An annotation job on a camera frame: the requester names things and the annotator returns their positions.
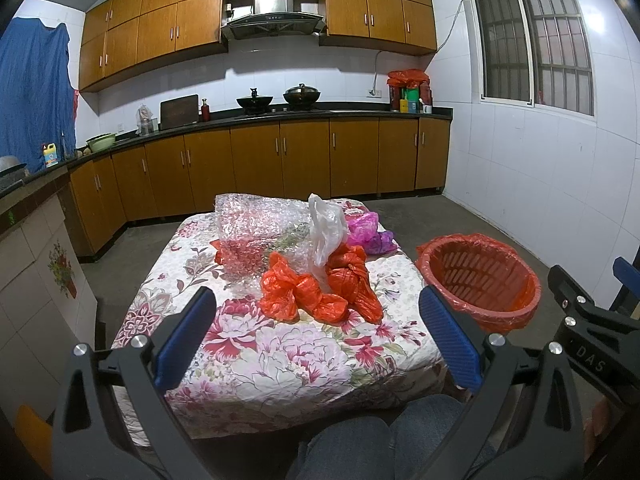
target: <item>flower pot decal on tile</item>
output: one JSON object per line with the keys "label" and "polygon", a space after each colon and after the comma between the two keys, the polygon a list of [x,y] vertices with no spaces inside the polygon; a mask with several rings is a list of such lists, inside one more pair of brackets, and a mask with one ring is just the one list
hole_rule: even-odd
{"label": "flower pot decal on tile", "polygon": [[53,249],[49,251],[49,269],[53,273],[56,284],[60,287],[60,292],[64,292],[68,297],[76,298],[78,291],[74,283],[74,271],[71,268],[71,262],[66,257],[66,249],[60,246],[60,242],[53,244]]}

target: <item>floral tablecloth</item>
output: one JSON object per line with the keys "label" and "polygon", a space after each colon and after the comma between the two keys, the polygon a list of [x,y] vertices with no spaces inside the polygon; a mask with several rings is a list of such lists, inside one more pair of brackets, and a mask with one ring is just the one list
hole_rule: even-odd
{"label": "floral tablecloth", "polygon": [[[345,214],[367,209],[334,200]],[[350,408],[388,408],[442,387],[442,358],[418,314],[424,286],[402,252],[367,261],[370,283],[385,310],[382,323],[350,311],[340,326],[268,319],[251,296],[234,297],[214,261],[215,213],[187,218],[146,277],[113,343],[151,334],[180,312],[201,285],[218,312],[202,346],[166,400],[192,438],[280,430]],[[124,388],[116,396],[130,434],[148,440]]]}

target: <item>range hood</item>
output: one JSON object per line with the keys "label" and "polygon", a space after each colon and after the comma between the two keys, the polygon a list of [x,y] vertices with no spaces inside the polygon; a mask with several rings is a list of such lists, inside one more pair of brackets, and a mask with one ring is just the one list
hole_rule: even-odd
{"label": "range hood", "polygon": [[254,0],[254,13],[229,20],[222,27],[228,40],[245,40],[264,36],[309,35],[322,32],[324,17],[295,12],[294,0]]}

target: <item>person's leg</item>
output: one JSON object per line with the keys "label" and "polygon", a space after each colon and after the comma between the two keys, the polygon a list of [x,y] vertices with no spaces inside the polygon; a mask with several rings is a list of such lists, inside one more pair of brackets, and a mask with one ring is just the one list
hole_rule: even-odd
{"label": "person's leg", "polygon": [[[446,395],[412,400],[391,424],[396,480],[407,480],[420,469],[458,419],[464,405]],[[486,444],[474,465],[495,456]]]}
{"label": "person's leg", "polygon": [[393,480],[390,441],[389,427],[375,416],[338,422],[300,444],[286,480]]}

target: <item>red laundry basket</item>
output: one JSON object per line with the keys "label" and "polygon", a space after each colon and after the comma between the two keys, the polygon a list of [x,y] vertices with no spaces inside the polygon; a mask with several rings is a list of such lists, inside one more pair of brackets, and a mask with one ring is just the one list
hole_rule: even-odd
{"label": "red laundry basket", "polygon": [[417,251],[424,279],[482,329],[504,334],[533,317],[540,280],[508,245],[481,234],[447,235]]}

